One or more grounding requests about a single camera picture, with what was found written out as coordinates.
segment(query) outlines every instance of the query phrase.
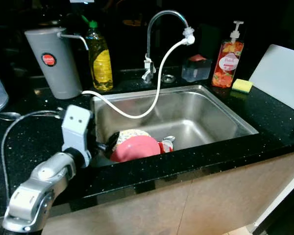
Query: yellow dish soap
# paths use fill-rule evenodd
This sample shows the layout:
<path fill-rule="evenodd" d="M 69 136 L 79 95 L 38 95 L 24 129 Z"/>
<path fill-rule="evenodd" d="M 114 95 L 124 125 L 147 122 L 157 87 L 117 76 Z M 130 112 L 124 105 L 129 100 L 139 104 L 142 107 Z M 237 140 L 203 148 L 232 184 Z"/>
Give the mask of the yellow dish soap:
<path fill-rule="evenodd" d="M 86 43 L 89 48 L 89 67 L 94 87 L 100 91 L 113 88 L 112 70 L 108 46 L 97 29 L 97 22 L 89 22 Z"/>

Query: pump dispenser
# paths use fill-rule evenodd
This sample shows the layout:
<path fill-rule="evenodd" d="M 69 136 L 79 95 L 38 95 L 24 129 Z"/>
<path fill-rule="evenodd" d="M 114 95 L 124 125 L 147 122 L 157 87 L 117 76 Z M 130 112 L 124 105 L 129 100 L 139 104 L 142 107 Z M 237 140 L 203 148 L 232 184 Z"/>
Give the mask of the pump dispenser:
<path fill-rule="evenodd" d="M 231 43 L 235 43 L 236 39 L 240 37 L 239 26 L 240 24 L 244 24 L 243 21 L 234 21 L 233 23 L 236 24 L 236 27 L 235 30 L 230 34 Z"/>
<path fill-rule="evenodd" d="M 244 44 L 237 40 L 240 36 L 238 31 L 239 26 L 244 22 L 234 21 L 234 23 L 236 27 L 230 34 L 231 39 L 225 40 L 221 44 L 217 64 L 212 77 L 212 85 L 216 87 L 231 87 L 234 73 L 244 47 Z"/>

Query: dirty dish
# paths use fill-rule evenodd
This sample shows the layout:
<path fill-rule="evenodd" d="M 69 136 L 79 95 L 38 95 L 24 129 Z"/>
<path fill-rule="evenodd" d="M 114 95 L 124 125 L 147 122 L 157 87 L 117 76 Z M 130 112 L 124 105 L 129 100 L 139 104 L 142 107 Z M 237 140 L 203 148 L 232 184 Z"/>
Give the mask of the dirty dish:
<path fill-rule="evenodd" d="M 158 142 L 150 136 L 134 136 L 120 144 L 111 155 L 110 160 L 126 162 L 160 154 Z"/>
<path fill-rule="evenodd" d="M 138 129 L 128 129 L 128 130 L 120 131 L 117 143 L 112 148 L 112 150 L 115 151 L 121 143 L 123 143 L 124 141 L 134 136 L 150 136 L 150 134 L 148 134 L 146 131 L 138 130 Z"/>
<path fill-rule="evenodd" d="M 173 143 L 169 140 L 158 142 L 161 153 L 173 152 Z"/>

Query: yellow sponge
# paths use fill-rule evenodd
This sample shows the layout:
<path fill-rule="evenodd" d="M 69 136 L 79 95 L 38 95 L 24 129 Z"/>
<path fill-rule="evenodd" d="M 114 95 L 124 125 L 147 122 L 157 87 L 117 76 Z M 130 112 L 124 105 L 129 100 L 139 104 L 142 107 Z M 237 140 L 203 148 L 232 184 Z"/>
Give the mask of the yellow sponge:
<path fill-rule="evenodd" d="M 253 83 L 250 81 L 236 79 L 236 81 L 233 83 L 232 89 L 244 93 L 249 93 L 252 86 Z"/>

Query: dark background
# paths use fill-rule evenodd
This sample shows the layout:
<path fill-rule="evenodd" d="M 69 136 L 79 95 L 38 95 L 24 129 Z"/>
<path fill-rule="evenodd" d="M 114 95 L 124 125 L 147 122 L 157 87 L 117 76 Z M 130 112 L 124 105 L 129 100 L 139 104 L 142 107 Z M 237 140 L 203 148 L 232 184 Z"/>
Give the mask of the dark background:
<path fill-rule="evenodd" d="M 105 36 L 112 69 L 143 68 L 147 47 L 147 24 L 164 9 L 183 14 L 195 29 L 196 42 L 179 47 L 166 66 L 181 65 L 197 53 L 215 62 L 221 40 L 228 39 L 234 20 L 244 21 L 240 39 L 245 42 L 236 77 L 248 79 L 270 44 L 294 49 L 294 0 L 0 0 L 0 78 L 11 97 L 17 98 L 28 86 L 39 86 L 42 72 L 24 36 L 27 29 L 63 26 L 70 33 L 85 35 L 88 26 L 81 14 L 96 20 Z M 182 39 L 183 24 L 175 16 L 163 16 L 154 25 L 151 58 L 156 66 L 165 52 Z M 78 40 L 71 40 L 81 78 L 91 81 L 87 52 Z"/>

